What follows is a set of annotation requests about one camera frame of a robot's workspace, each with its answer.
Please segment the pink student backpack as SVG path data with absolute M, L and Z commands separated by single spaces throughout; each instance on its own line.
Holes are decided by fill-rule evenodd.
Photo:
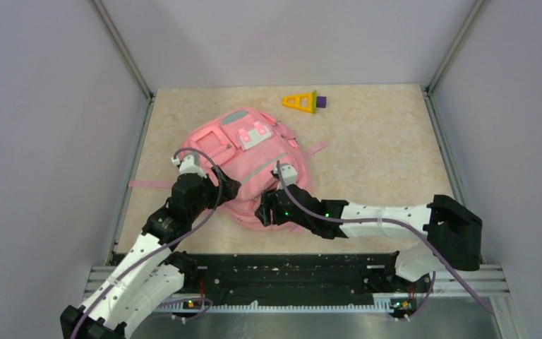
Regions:
M 277 189 L 277 180 L 271 171 L 277 163 L 292 165 L 298 172 L 296 185 L 311 191 L 313 180 L 308 159 L 315 149 L 305 151 L 297 141 L 295 132 L 271 115 L 244 107 L 216 118 L 190 132 L 181 148 L 172 157 L 182 159 L 189 153 L 200 156 L 200 166 L 212 181 L 213 168 L 218 166 L 231 179 L 241 184 L 237 197 L 222 206 L 226 213 L 252 230 L 302 230 L 288 222 L 264 227 L 255 216 L 264 192 Z M 173 184 L 154 181 L 132 181 L 131 187 L 171 189 Z

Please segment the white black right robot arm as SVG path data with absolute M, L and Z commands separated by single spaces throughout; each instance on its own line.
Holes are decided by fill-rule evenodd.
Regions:
M 395 291 L 404 291 L 429 272 L 476 271 L 481 265 L 482 220 L 446 195 L 417 206 L 377 207 L 320 200 L 290 185 L 265 192 L 255 216 L 265 227 L 292 222 L 323 239 L 416 240 L 417 245 L 396 253 L 385 272 Z

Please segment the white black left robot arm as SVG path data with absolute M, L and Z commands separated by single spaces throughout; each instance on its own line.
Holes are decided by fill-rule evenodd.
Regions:
M 204 211 L 213 214 L 241 186 L 218 166 L 213 170 L 215 181 L 197 170 L 178 176 L 170 197 L 147 218 L 113 273 L 80 306 L 61 313 L 64 338 L 130 338 L 166 298 L 195 288 L 195 260 L 175 249 L 197 230 L 194 222 Z

